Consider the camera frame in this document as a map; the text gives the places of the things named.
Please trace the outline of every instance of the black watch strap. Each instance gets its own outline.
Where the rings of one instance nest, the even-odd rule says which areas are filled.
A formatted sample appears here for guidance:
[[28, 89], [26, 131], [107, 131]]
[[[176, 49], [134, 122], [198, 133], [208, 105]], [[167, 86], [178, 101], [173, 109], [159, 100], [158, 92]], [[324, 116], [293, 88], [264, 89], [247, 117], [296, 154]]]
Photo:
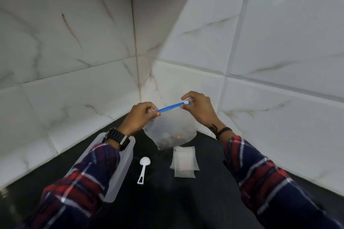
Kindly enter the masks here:
[[218, 139], [220, 138], [220, 135], [221, 135], [223, 132], [227, 131], [227, 130], [233, 131], [233, 130], [232, 130], [231, 128], [229, 128], [229, 127], [224, 127], [224, 128], [221, 129], [219, 132], [217, 132], [217, 134], [216, 134], [216, 139], [218, 140]]
[[106, 133], [102, 143], [104, 143], [107, 139], [116, 141], [120, 146], [120, 151], [124, 150], [130, 142], [129, 138], [126, 135], [124, 135], [122, 132], [119, 132], [114, 127]]

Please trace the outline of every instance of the white measuring spoon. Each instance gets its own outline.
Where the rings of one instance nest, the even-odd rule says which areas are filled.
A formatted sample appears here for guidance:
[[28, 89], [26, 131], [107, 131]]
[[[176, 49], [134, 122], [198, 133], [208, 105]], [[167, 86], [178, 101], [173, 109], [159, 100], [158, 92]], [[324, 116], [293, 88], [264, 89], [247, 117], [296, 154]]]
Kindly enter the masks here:
[[148, 166], [149, 164], [150, 164], [150, 159], [148, 157], [145, 156], [141, 158], [140, 165], [142, 166], [142, 171], [141, 171], [139, 181], [137, 181], [139, 185], [144, 184], [144, 171], [146, 170], [146, 166]]

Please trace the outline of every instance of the forearm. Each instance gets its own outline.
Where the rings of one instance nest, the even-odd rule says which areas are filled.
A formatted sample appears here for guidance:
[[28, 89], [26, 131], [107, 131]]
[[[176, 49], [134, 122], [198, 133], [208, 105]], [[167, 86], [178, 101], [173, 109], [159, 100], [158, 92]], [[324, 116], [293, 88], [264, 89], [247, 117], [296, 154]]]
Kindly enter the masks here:
[[341, 228], [283, 169], [240, 136], [231, 136], [220, 137], [228, 168], [244, 204], [264, 227]]
[[71, 175], [45, 188], [38, 210], [18, 227], [85, 228], [101, 207], [120, 160], [116, 142], [110, 144], [95, 145]]

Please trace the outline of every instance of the hand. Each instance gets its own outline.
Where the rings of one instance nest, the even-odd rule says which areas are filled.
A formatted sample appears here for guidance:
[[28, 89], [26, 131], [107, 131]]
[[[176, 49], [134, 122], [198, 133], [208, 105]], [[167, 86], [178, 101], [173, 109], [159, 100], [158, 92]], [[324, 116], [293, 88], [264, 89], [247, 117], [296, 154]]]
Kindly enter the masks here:
[[156, 110], [157, 107], [152, 102], [142, 102], [134, 105], [117, 130], [124, 135], [130, 136], [142, 129], [148, 121], [160, 116], [161, 113], [154, 112]]
[[213, 133], [226, 127], [217, 117], [209, 97], [195, 91], [190, 91], [181, 97], [182, 100], [186, 100], [187, 98], [191, 101], [191, 105], [184, 104], [181, 108], [190, 112], [199, 123], [206, 126]]

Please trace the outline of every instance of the person's left hand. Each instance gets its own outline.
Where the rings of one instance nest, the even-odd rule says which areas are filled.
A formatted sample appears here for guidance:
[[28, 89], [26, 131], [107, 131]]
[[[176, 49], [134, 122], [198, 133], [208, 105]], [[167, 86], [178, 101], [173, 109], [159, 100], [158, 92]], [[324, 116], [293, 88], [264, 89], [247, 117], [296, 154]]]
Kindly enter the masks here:
[[157, 107], [152, 102], [141, 102], [134, 105], [117, 130], [124, 135], [130, 136], [143, 128], [148, 121], [160, 116], [161, 113], [154, 112], [156, 110]]

